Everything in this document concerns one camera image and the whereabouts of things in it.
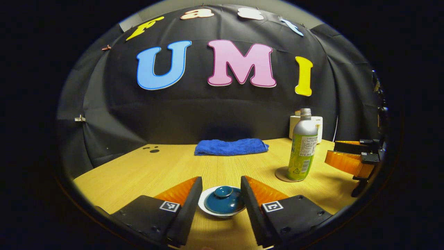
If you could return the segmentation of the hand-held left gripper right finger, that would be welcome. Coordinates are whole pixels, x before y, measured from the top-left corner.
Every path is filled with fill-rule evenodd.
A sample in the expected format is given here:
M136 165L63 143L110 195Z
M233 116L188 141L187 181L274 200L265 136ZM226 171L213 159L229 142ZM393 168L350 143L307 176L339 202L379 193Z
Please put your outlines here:
M280 247L321 226L332 215L303 195L288 196L252 177L241 177L246 205L257 245Z

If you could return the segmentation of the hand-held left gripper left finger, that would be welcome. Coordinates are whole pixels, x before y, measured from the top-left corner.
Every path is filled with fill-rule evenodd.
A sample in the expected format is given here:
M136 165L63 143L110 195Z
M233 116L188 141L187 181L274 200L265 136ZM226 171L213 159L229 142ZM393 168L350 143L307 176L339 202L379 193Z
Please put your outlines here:
M155 197L141 195L111 217L155 243L179 248L187 243L202 190L202 177L193 177Z

